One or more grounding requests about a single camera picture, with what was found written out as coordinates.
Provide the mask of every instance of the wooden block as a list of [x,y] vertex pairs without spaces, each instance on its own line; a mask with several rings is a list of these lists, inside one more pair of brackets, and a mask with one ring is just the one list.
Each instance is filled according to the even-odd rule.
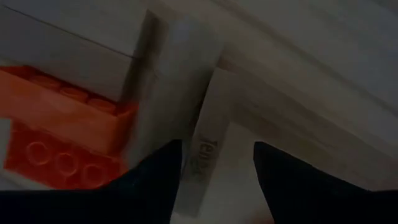
[[[364,143],[259,78],[217,70],[193,135],[176,201],[177,212],[193,217],[205,210],[209,212],[204,207],[201,209],[201,203],[207,197],[209,184],[221,181],[212,178],[219,162],[225,163],[218,160],[219,154],[233,157],[252,150],[246,145],[242,146],[246,150],[239,151],[239,141],[228,147],[224,145],[226,133],[233,124],[252,132],[248,137],[252,146],[255,140],[265,141],[365,189],[387,190],[398,186],[395,175],[398,157],[388,156],[386,149]],[[245,136],[241,134],[235,138],[242,137],[242,142],[247,142]],[[230,166],[240,165],[237,158],[240,157],[230,161]]]
[[118,101],[136,60],[0,8],[0,55]]
[[150,29],[151,16],[138,0],[6,0],[4,4],[127,56],[142,56]]
[[222,43],[197,21],[183,17],[172,23],[145,70],[150,87],[142,96],[136,134],[127,156],[134,165],[174,138],[190,137]]
[[370,0],[213,1],[398,110],[398,17],[391,11]]
[[[354,5],[358,3],[340,2]],[[222,1],[212,0],[153,0],[151,3],[151,10],[160,16],[168,17],[169,11],[164,10],[166,6],[189,14],[215,30],[226,41],[220,63],[224,69],[239,75],[258,77],[362,141],[375,148],[383,148],[390,155],[395,153],[398,147],[398,140],[394,136],[398,131],[398,113],[393,105],[387,104],[385,99],[375,97],[357,84],[341,78],[339,73],[314,60],[311,55],[303,54],[302,50],[298,50],[286,39],[281,39],[280,35],[265,26],[265,23],[250,13],[242,12],[242,8],[236,7],[235,4],[222,4]],[[361,17],[366,14],[363,10],[365,9],[360,10]],[[388,19],[391,13],[384,14],[383,8],[377,6],[373,12],[378,14],[368,12],[373,19],[366,20],[373,21],[363,24],[364,27],[360,27],[361,32],[364,32],[368,25],[376,30],[382,29],[385,27],[383,21],[389,27],[383,30],[383,33],[396,32],[394,23]],[[351,22],[348,24],[353,27],[357,20],[352,16],[350,18]],[[369,35],[390,41],[392,37],[379,36],[376,31]],[[378,41],[372,45],[385,46],[386,43]],[[379,87],[380,91],[388,89],[384,89],[384,82]]]
[[253,163],[253,142],[258,140],[244,126],[228,126],[198,223],[273,223]]

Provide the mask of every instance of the lego stud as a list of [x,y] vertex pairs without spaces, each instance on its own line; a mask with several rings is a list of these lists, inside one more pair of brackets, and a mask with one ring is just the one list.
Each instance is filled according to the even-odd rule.
[[42,142],[32,142],[26,147],[27,160],[35,165],[41,166],[51,159],[50,150]]
[[80,102],[85,102],[88,98],[87,93],[76,88],[65,87],[60,90],[60,93]]
[[105,170],[97,165],[89,164],[83,168],[82,182],[89,188],[101,187],[105,183]]
[[90,99],[88,101],[88,104],[92,107],[95,107],[101,111],[107,112],[107,113],[114,113],[116,106],[113,105],[112,103],[101,100],[101,99]]
[[35,75],[31,79],[31,82],[36,83],[44,88],[48,88],[50,90],[58,90],[61,86],[61,83],[56,81],[53,78],[45,77],[43,75]]
[[78,164],[71,154],[60,153],[55,157],[55,168],[65,177],[69,177],[77,172]]

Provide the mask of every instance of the orange lego brick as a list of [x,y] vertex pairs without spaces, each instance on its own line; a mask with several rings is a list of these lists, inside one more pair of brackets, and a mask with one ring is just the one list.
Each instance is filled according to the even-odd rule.
[[120,151],[137,105],[113,102],[32,67],[0,67],[0,116],[104,154]]
[[55,189],[95,189],[126,171],[118,156],[90,152],[15,120],[4,168]]

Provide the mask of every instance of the wooden beam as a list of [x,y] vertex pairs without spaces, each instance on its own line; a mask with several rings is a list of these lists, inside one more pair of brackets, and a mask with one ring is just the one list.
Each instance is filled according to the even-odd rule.
[[[398,157],[366,144],[260,78],[216,70],[193,135],[176,201],[177,212],[193,217],[199,214],[209,184],[217,181],[212,178],[213,171],[219,159],[225,162],[225,158],[219,158],[221,150],[227,150],[224,155],[245,151],[224,144],[232,124],[252,132],[252,146],[255,140],[265,141],[365,189],[398,186]],[[241,137],[242,142],[248,142],[244,135]],[[244,146],[247,153],[252,152],[252,146]]]
[[165,31],[144,71],[147,87],[126,156],[132,166],[167,142],[190,137],[221,55],[219,38],[189,17],[171,22]]
[[370,0],[213,0],[398,110],[398,17]]
[[5,0],[4,5],[130,57],[142,56],[152,19],[139,0]]
[[[149,0],[149,3],[150,9],[160,17],[167,17],[168,11],[163,9],[167,6],[191,15],[219,34],[226,41],[220,64],[223,68],[239,75],[259,77],[364,142],[395,154],[398,140],[394,133],[398,131],[398,113],[393,105],[363,87],[347,82],[338,72],[309,57],[310,54],[281,39],[271,29],[266,29],[264,23],[254,20],[251,14],[242,13],[241,8],[236,12],[212,0]],[[383,12],[380,7],[376,6],[376,9]],[[383,21],[389,16],[391,13],[387,12],[375,17]],[[381,21],[373,21],[372,28],[381,26]],[[380,41],[373,44],[384,45]]]
[[111,100],[123,95],[136,59],[11,9],[0,8],[0,55]]

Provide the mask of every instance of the wooden surface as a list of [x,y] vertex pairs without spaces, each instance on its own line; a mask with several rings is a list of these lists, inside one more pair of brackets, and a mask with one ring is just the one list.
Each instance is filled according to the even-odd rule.
[[230,123],[248,129],[253,139],[258,136],[352,184],[369,190],[398,188],[396,157],[366,144],[259,78],[217,70],[195,128],[176,212],[200,217],[206,210],[202,203],[219,165],[218,154],[240,151],[239,144],[224,145]]
[[7,7],[130,57],[141,57],[150,15],[138,0],[5,0]]
[[[296,1],[292,2],[294,6],[298,4]],[[221,67],[240,75],[259,77],[310,111],[342,127],[367,144],[385,150],[390,156],[397,156],[398,140],[395,133],[398,131],[398,113],[395,108],[396,89],[393,84],[396,70],[394,37],[397,31],[391,22],[396,20],[396,16],[371,1],[363,1],[364,4],[360,2],[362,1],[348,3],[336,0],[317,5],[323,7],[322,10],[325,10],[325,6],[331,6],[326,19],[313,12],[309,12],[308,15],[297,14],[303,13],[304,9],[308,10],[304,6],[309,5],[309,1],[304,1],[298,7],[298,12],[292,14],[287,14],[283,8],[281,9],[281,3],[258,5],[258,11],[275,10],[272,15],[278,15],[280,19],[287,19],[293,24],[294,21],[300,22],[304,18],[313,17],[314,21],[310,21],[308,27],[305,22],[297,26],[287,26],[288,23],[287,25],[269,24],[268,20],[262,21],[256,16],[258,11],[245,9],[235,1],[153,0],[148,1],[148,4],[149,8],[160,17],[170,17],[170,10],[167,9],[176,10],[191,15],[217,32],[226,41]],[[353,11],[353,15],[346,15],[350,10]],[[349,18],[337,21],[336,24],[328,23],[331,14],[340,11]],[[319,29],[310,30],[312,23],[318,24]],[[297,45],[300,43],[299,40],[305,40],[305,35],[308,35],[309,39],[314,39],[318,31],[330,32],[329,29],[332,28],[336,29],[336,33],[341,33],[344,39],[328,40],[328,36],[321,33],[320,39],[314,42],[318,47],[316,50],[319,51],[315,52],[316,54],[310,51],[310,48]],[[302,39],[296,39],[294,34],[299,35],[301,30],[304,30],[303,35],[305,35]],[[336,43],[329,46],[327,45],[329,41]],[[341,49],[345,44],[350,48]],[[352,58],[341,60],[339,52],[331,49],[336,46],[341,49],[341,58],[346,58],[345,54],[354,55],[358,52],[363,52],[366,56],[361,56],[358,61]],[[325,51],[334,52],[333,55],[326,56],[334,57],[335,61],[318,55],[324,54]],[[386,60],[380,61],[378,55]],[[386,72],[375,72],[374,69]]]
[[0,55],[119,100],[136,60],[0,8]]

